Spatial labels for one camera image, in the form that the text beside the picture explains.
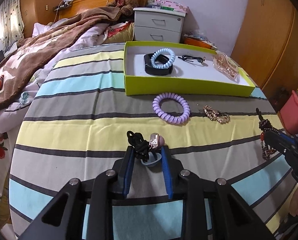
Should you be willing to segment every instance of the yellow stripe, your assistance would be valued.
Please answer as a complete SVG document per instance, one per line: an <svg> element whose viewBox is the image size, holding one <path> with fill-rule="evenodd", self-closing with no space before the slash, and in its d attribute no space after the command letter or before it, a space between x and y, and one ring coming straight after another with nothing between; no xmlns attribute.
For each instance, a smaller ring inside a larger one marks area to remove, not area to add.
<svg viewBox="0 0 298 240"><path fill-rule="evenodd" d="M75 65L75 64L81 64L89 61L94 60L106 60L106 59L118 59L123 58L124 51L112 51L112 52L98 52L96 54L91 55L82 55L72 58L65 58L60 60L55 66L55 68L63 67L63 66L69 66L69 65Z"/></svg>
<svg viewBox="0 0 298 240"><path fill-rule="evenodd" d="M277 115L264 115L277 129ZM204 146L259 135L258 116L231 116L228 124L207 117L191 117L186 125L170 125L160 118L101 118L97 120L25 121L17 144L58 150L124 151L128 130L148 139L157 132L170 148Z"/></svg>
<svg viewBox="0 0 298 240"><path fill-rule="evenodd" d="M298 185L296 185L293 189L293 191L291 192L291 194L289 195L289 197L287 198L287 200L282 204L281 208L278 210L278 212L269 220L269 222L267 223L267 228L269 228L269 230L271 231L271 233L274 233L279 225L280 225L280 221L282 218L284 218L288 212L289 212L289 206L290 206L290 201L291 198L293 196L293 193L295 192L295 190L297 189Z"/></svg>

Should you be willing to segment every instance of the light blue stripe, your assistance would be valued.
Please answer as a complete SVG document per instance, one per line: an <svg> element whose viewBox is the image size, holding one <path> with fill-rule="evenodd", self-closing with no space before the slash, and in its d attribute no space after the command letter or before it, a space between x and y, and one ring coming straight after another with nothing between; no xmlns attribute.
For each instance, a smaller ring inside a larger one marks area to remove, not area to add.
<svg viewBox="0 0 298 240"><path fill-rule="evenodd" d="M254 88L250 97L267 99L267 97L264 95L264 93L260 88Z"/></svg>
<svg viewBox="0 0 298 240"><path fill-rule="evenodd" d="M9 180L9 204L31 219L34 219L51 199L51 196Z"/></svg>
<svg viewBox="0 0 298 240"><path fill-rule="evenodd" d="M265 195L290 169L284 156L256 173L232 186L251 205ZM29 189L12 179L9 182L10 205L22 214L34 219L52 199L51 196ZM211 229L210 209L206 206L207 228ZM86 239L89 205L83 223L83 239ZM167 240L180 237L182 222L182 201L142 205L114 206L114 239L155 239Z"/></svg>
<svg viewBox="0 0 298 240"><path fill-rule="evenodd" d="M167 240L181 236L182 200L142 205L113 206L114 240Z"/></svg>
<svg viewBox="0 0 298 240"><path fill-rule="evenodd" d="M71 77L42 84L36 97L58 93L81 92L104 88L125 88L124 73L105 73L94 76Z"/></svg>
<svg viewBox="0 0 298 240"><path fill-rule="evenodd" d="M289 169L284 155L281 155L268 166L232 186L251 205L265 195Z"/></svg>

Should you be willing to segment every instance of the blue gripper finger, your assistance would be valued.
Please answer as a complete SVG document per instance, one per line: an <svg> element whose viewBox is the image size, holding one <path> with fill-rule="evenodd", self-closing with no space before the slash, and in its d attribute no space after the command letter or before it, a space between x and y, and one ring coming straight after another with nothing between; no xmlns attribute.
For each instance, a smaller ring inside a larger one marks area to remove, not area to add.
<svg viewBox="0 0 298 240"><path fill-rule="evenodd" d="M164 178L165 189L167 191L169 199L173 197L173 188L172 188L172 176L170 172L169 163L167 160L167 156L164 152L164 148L161 148L161 156L162 156L162 172Z"/></svg>
<svg viewBox="0 0 298 240"><path fill-rule="evenodd" d="M123 195L124 195L124 197L127 197L128 193L129 193L129 190L130 190L134 163L135 163L135 154L132 150L131 154L130 154L130 157L129 157L127 169L126 169L125 174L123 176Z"/></svg>

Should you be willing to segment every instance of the wardrobe door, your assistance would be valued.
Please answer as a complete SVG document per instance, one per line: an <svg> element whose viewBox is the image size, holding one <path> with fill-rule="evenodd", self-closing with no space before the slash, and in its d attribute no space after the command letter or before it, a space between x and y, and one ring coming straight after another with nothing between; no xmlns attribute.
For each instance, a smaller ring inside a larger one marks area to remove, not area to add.
<svg viewBox="0 0 298 240"><path fill-rule="evenodd" d="M20 11L22 21L24 22L24 36L29 38L32 36L33 25L37 22L36 11L33 0L20 0Z"/></svg>
<svg viewBox="0 0 298 240"><path fill-rule="evenodd" d="M283 55L268 82L263 87L267 98L273 97L281 87L289 92L298 89L298 12L295 11L290 38Z"/></svg>
<svg viewBox="0 0 298 240"><path fill-rule="evenodd" d="M287 43L294 7L289 0L249 0L231 57L262 88Z"/></svg>

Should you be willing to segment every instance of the red flower pattern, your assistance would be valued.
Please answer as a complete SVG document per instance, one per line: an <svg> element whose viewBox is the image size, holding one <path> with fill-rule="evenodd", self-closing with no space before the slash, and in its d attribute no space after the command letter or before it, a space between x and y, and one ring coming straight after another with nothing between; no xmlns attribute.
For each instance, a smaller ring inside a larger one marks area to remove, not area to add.
<svg viewBox="0 0 298 240"><path fill-rule="evenodd" d="M3 140L8 139L8 135L7 133L3 133L0 137L0 142L2 142ZM6 155L5 151L7 151L8 149L6 147L3 146L4 142L0 143L0 159L3 159Z"/></svg>

